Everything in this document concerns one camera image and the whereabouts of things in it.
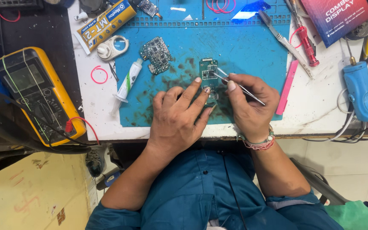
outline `hand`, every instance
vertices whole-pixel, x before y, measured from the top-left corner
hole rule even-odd
[[[210,87],[203,89],[190,106],[200,85],[201,78],[197,77],[186,90],[175,86],[154,97],[154,116],[146,148],[161,154],[162,159],[172,160],[201,137],[212,108],[206,108],[195,122],[211,92]]]
[[[249,142],[260,143],[269,135],[269,123],[278,107],[279,93],[261,78],[245,74],[229,74],[227,94],[231,102],[235,123]],[[242,92],[242,85],[258,97],[265,106]]]

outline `forearm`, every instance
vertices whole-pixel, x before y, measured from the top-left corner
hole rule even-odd
[[[160,159],[148,145],[135,162],[109,187],[101,202],[113,209],[139,210],[151,184],[172,159]]]
[[[268,196],[302,196],[310,185],[277,142],[264,151],[252,151],[252,159],[262,193]]]

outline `teal shirt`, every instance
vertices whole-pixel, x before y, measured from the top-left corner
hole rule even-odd
[[[265,200],[253,183],[255,170],[248,154],[226,154],[225,162],[248,229],[343,229],[328,216],[313,191]],[[86,229],[205,230],[207,222],[216,219],[228,230],[244,229],[222,155],[195,150],[179,154],[162,171],[141,210],[114,210],[99,203]]]

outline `glue tube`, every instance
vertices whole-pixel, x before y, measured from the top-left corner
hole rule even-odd
[[[106,40],[137,13],[137,0],[120,0],[108,10],[74,32],[86,54]]]
[[[119,91],[117,94],[113,94],[116,98],[115,104],[113,105],[113,110],[109,113],[112,116],[116,116],[117,111],[120,108],[121,102],[126,102],[127,94],[129,94],[131,87],[133,86],[134,82],[139,75],[139,72],[142,68],[141,64],[143,60],[138,58],[137,61],[133,62],[132,66],[130,67],[130,71],[127,73],[126,78],[124,79],[123,83],[120,86]]]

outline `circuit board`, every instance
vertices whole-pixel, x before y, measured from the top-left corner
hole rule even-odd
[[[203,58],[200,61],[200,76],[202,78],[201,90],[210,87],[211,93],[205,103],[204,107],[213,107],[217,104],[219,95],[217,92],[217,87],[219,84],[219,79],[215,76],[212,71],[217,72],[218,61],[212,58]]]
[[[151,64],[148,65],[148,68],[153,75],[168,70],[170,67],[168,61],[173,60],[163,38],[158,36],[140,47],[139,52],[143,60],[150,59]]]
[[[163,18],[158,14],[158,7],[149,0],[143,0],[137,6],[151,17],[154,17],[154,15],[157,14],[161,19]]]

